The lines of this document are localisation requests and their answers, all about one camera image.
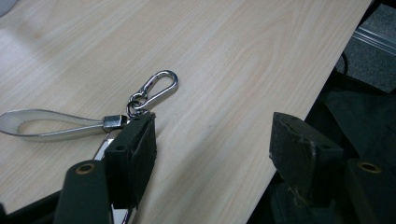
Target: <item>wooden tabletop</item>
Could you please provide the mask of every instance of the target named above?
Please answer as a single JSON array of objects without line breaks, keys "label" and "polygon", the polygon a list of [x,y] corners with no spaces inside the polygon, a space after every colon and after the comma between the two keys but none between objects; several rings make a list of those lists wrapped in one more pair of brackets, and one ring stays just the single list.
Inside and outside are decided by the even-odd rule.
[{"label": "wooden tabletop", "polygon": [[[244,223],[275,171],[273,113],[307,115],[369,3],[21,0],[0,18],[0,114],[125,114],[150,76],[172,70],[177,92],[151,109],[158,158],[135,221]],[[0,202],[9,213],[59,190],[103,138],[1,133]]]}]

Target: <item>key ring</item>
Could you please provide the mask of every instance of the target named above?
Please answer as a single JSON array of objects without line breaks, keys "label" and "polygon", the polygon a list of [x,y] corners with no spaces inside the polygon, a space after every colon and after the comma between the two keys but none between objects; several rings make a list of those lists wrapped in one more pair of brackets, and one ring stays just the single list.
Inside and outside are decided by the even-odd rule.
[{"label": "key ring", "polygon": [[[157,94],[149,98],[149,91],[155,86],[155,84],[163,77],[170,77],[173,79],[173,83],[165,88],[164,90],[158,92]],[[165,97],[177,89],[177,75],[168,70],[163,70],[152,76],[141,88],[140,90],[131,95],[129,98],[129,103],[126,106],[126,113],[130,118],[134,118],[138,115],[145,114],[148,112],[147,107],[154,104],[158,99]]]},{"label": "key ring", "polygon": [[[149,98],[149,91],[163,77],[170,77],[173,83]],[[152,76],[140,90],[129,98],[126,112],[129,119],[148,113],[148,106],[160,98],[168,96],[177,89],[177,75],[174,72],[163,70]],[[52,133],[21,133],[23,123],[33,120],[58,120],[78,124],[80,127],[60,130]],[[105,116],[102,120],[84,119],[49,110],[25,109],[9,111],[0,116],[0,133],[5,133],[19,138],[36,142],[54,142],[79,138],[97,133],[111,133],[113,130],[122,129],[129,122],[123,115]]]}]

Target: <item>metal grommet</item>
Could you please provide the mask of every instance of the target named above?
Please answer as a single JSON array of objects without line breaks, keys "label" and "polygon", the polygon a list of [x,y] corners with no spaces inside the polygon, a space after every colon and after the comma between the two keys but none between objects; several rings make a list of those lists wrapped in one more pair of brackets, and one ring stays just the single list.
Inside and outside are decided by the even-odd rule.
[{"label": "metal grommet", "polygon": [[358,166],[365,172],[372,173],[372,174],[379,174],[382,172],[382,169],[370,162],[367,161],[360,161],[358,162]]},{"label": "metal grommet", "polygon": [[95,168],[95,165],[93,163],[82,164],[76,169],[76,174],[86,175],[86,174],[89,174],[90,172],[92,172],[94,168]]}]

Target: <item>silver carabiner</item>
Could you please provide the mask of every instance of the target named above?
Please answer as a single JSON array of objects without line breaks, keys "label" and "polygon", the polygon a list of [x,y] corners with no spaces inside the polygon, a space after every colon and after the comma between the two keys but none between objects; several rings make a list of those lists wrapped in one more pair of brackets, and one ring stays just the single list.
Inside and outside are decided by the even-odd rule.
[{"label": "silver carabiner", "polygon": [[[173,83],[169,87],[165,88],[164,90],[158,92],[157,94],[155,94],[149,98],[149,91],[154,87],[154,85],[162,77],[172,78]],[[126,106],[126,112],[127,112],[128,116],[131,118],[131,117],[135,117],[137,114],[142,114],[142,113],[147,112],[147,106],[153,104],[158,99],[160,99],[166,95],[169,95],[170,93],[175,91],[177,88],[177,83],[178,83],[177,75],[172,71],[163,70],[161,72],[158,72],[154,76],[152,76],[142,86],[142,88],[140,88],[140,90],[137,93],[133,94],[129,98],[128,105]]]}]

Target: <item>black plastic part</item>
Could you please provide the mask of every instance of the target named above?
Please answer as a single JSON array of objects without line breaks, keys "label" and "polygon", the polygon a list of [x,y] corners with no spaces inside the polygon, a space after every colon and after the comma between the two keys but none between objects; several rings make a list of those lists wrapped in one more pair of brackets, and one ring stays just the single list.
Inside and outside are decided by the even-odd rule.
[{"label": "black plastic part", "polygon": [[113,223],[107,193],[103,163],[101,161],[77,163],[66,173],[53,223]]},{"label": "black plastic part", "polygon": [[343,150],[294,116],[274,113],[270,158],[292,192],[311,206],[330,204]]},{"label": "black plastic part", "polygon": [[0,223],[35,223],[50,224],[55,215],[56,204],[58,203],[61,192],[55,192],[37,202],[31,203],[20,210],[17,210],[8,216],[5,212],[0,215]]},{"label": "black plastic part", "polygon": [[346,188],[360,223],[395,223],[396,177],[391,169],[374,158],[347,162]]},{"label": "black plastic part", "polygon": [[140,203],[157,157],[154,114],[132,119],[105,151],[107,183],[114,208]]}]

